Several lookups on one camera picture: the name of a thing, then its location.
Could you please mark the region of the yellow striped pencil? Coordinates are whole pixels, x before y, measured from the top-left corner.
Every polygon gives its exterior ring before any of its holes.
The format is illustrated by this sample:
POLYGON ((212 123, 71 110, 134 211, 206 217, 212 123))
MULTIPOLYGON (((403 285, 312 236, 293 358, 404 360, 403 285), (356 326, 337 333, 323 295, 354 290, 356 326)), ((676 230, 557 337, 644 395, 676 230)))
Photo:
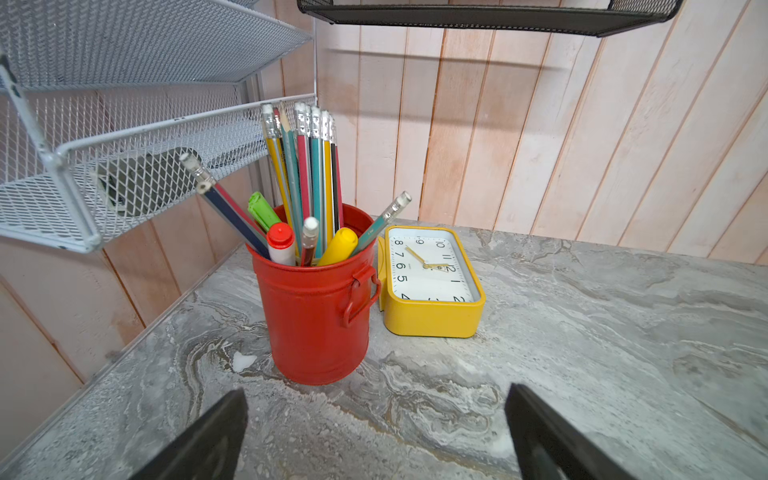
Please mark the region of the yellow striped pencil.
POLYGON ((284 164, 281 134, 278 132, 278 122, 274 113, 273 105, 271 103, 263 104, 261 106, 261 114, 264 125, 267 150, 275 170, 280 198, 282 200, 286 215, 286 221, 290 227, 293 227, 290 187, 288 184, 288 178, 284 164))

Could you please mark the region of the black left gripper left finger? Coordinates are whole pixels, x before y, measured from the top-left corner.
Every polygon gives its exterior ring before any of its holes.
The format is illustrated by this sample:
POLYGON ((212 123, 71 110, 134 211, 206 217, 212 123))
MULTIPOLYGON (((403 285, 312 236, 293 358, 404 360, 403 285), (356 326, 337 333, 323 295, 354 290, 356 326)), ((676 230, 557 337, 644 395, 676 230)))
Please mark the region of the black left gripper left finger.
POLYGON ((231 390, 131 479, 233 479, 247 425, 245 392, 231 390))

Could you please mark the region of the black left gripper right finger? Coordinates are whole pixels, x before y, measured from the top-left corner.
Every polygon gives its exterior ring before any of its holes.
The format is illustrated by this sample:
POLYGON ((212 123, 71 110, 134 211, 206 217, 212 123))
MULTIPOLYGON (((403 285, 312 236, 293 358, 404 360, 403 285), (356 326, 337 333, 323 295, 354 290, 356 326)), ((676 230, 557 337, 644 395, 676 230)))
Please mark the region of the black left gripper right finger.
POLYGON ((504 412, 523 479, 633 478, 528 386, 510 385, 504 412))

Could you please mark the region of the teal pencil leaning right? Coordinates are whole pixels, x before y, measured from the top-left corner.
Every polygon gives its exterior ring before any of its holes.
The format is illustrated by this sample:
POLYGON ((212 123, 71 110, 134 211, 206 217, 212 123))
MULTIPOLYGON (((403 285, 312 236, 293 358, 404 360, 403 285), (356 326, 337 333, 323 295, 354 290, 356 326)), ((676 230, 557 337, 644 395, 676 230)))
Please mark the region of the teal pencil leaning right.
POLYGON ((393 202, 385 208, 372 225, 359 237, 358 244, 353 251, 356 255, 365 250, 378 235, 410 204, 412 197, 407 191, 403 191, 393 202))

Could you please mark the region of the green highlighter marker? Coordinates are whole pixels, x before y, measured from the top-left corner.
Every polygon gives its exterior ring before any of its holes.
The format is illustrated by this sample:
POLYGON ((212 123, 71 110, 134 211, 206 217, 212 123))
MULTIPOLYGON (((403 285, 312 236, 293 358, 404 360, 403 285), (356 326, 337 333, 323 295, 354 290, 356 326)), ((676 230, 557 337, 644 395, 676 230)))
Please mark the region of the green highlighter marker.
POLYGON ((265 233, 268 233, 273 225, 281 222, 280 217, 259 191, 250 196, 247 211, 265 233))

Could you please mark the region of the red capped white marker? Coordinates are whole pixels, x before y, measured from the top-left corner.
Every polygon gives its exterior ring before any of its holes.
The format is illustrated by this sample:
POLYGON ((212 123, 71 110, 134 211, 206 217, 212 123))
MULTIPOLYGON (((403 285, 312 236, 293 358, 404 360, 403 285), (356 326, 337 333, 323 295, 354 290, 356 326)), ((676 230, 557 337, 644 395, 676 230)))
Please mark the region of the red capped white marker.
POLYGON ((296 265, 295 235, 287 223, 277 222, 269 228, 267 245, 273 263, 289 267, 296 265))

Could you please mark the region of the red metal pencil cup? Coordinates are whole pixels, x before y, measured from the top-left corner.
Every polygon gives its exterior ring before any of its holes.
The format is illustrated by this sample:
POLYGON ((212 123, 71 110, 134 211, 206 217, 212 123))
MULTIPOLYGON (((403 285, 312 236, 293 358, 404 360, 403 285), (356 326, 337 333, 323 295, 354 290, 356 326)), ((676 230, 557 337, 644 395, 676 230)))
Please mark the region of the red metal pencil cup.
POLYGON ((285 266, 248 252, 280 372, 304 385, 353 372, 366 355, 370 309, 382 289, 375 247, 323 267, 285 266))

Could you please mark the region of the yellow highlighter marker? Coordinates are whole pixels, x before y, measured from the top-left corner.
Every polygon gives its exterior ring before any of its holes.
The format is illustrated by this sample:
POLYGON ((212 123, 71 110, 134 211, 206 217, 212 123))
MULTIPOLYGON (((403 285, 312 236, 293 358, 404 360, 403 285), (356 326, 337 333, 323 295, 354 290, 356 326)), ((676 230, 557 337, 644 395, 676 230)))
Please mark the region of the yellow highlighter marker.
POLYGON ((347 260, 358 246, 358 236, 356 233, 343 227, 339 229, 324 254, 317 263, 318 267, 334 265, 347 260))

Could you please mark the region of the yellow desk clock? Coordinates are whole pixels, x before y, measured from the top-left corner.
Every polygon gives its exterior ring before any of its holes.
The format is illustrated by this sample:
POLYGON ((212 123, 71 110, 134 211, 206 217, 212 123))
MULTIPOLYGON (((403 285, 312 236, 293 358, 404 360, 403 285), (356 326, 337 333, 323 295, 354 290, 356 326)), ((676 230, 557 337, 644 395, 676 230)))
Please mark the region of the yellow desk clock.
POLYGON ((470 338, 486 296, 458 235, 447 228, 390 226, 378 239, 379 308, 400 336, 470 338))

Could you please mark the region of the navy red striped pencil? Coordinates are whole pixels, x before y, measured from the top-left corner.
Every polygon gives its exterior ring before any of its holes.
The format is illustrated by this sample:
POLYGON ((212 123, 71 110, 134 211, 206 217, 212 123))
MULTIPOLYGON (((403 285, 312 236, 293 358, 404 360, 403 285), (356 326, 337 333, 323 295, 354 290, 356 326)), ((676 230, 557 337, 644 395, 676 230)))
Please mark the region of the navy red striped pencil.
POLYGON ((218 185, 215 177, 203 167, 198 155, 185 151, 179 161, 195 182, 195 190, 204 200, 235 229, 245 243, 259 256, 269 259, 264 231, 233 200, 229 193, 218 185))

